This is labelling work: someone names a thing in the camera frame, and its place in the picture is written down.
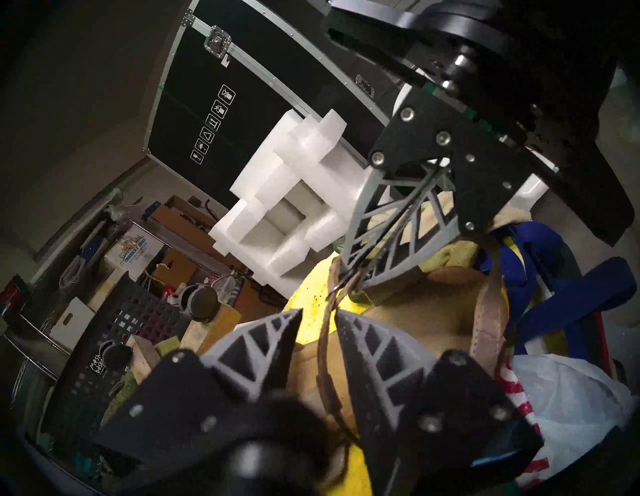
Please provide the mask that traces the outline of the finger of the gray right gripper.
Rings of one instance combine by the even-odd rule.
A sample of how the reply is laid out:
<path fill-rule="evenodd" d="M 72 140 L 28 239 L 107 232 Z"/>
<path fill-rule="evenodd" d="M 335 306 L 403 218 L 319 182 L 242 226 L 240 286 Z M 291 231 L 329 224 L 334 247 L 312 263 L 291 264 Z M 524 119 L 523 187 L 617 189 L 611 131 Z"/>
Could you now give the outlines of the finger of the gray right gripper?
<path fill-rule="evenodd" d="M 534 156 L 500 143 L 476 124 L 460 125 L 452 148 L 459 238 L 471 238 L 488 227 L 525 183 Z M 376 286 L 380 285 L 358 286 L 358 290 Z"/>
<path fill-rule="evenodd" d="M 340 286 L 396 279 L 460 237 L 453 137 L 464 116 L 412 89 L 369 154 L 342 247 Z"/>

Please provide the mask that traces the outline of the gray left gripper right finger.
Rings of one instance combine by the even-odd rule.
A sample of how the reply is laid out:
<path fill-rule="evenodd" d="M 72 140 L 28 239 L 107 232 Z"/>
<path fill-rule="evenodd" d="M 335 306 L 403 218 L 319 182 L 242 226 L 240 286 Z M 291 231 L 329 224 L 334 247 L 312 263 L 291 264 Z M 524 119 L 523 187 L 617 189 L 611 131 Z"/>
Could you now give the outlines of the gray left gripper right finger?
<path fill-rule="evenodd" d="M 519 477 L 543 439 L 466 352 L 434 357 L 407 332 L 337 310 L 373 495 L 471 495 Z"/>

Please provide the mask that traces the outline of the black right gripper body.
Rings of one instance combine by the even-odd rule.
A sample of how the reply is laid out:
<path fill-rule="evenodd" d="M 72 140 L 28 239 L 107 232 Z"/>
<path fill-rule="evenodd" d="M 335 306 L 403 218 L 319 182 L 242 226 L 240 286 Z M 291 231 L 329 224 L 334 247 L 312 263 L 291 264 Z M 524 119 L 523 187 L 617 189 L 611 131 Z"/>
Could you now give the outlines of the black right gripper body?
<path fill-rule="evenodd" d="M 614 246 L 634 209 L 596 146 L 618 67 L 636 66 L 635 1 L 440 1 L 419 14 L 334 1 L 326 35 L 438 97 L 500 143 Z"/>

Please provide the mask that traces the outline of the gray left gripper left finger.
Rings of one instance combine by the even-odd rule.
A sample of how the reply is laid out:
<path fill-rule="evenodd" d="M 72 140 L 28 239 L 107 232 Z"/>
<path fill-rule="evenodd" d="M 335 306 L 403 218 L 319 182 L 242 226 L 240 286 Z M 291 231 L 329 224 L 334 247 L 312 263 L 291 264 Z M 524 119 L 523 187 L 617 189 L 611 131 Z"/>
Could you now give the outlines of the gray left gripper left finger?
<path fill-rule="evenodd" d="M 93 437 L 115 476 L 186 447 L 218 438 L 222 449 L 249 441 L 294 445 L 287 417 L 294 400 L 273 399 L 287 383 L 303 310 L 294 308 L 240 324 L 203 355 L 172 351 Z"/>

